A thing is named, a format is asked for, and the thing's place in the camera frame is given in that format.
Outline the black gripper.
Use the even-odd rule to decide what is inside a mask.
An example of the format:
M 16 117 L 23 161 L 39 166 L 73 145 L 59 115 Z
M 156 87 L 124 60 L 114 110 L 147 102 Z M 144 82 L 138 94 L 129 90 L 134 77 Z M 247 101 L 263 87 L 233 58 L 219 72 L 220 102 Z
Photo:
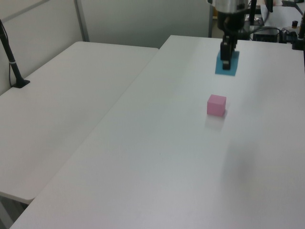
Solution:
M 223 62 L 224 70 L 231 69 L 231 57 L 237 45 L 237 36 L 245 35 L 245 32 L 242 31 L 245 13 L 245 10 L 236 13 L 218 11 L 217 27 L 224 32 L 223 40 L 220 45 L 220 59 Z

